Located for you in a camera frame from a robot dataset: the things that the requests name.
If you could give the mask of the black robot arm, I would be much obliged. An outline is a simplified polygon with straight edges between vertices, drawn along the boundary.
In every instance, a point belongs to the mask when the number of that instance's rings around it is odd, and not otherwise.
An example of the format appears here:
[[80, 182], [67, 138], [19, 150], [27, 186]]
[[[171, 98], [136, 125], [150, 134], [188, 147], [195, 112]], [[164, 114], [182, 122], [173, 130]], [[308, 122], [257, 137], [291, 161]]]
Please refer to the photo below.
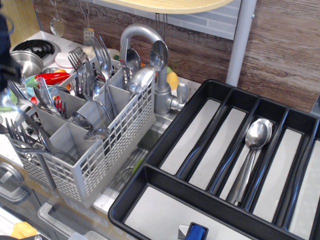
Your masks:
[[11, 42], [6, 18], [0, 15], [0, 91], [8, 86], [8, 81], [22, 82], [22, 67], [10, 54]]

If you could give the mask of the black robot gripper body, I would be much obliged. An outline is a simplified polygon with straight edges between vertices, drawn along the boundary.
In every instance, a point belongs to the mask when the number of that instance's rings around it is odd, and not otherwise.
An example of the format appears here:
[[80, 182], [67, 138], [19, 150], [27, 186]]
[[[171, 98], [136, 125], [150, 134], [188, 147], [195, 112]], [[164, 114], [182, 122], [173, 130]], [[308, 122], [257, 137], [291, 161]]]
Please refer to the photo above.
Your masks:
[[0, 91], [2, 92], [7, 86], [8, 81], [21, 84], [23, 82], [22, 66], [14, 59], [0, 64]]

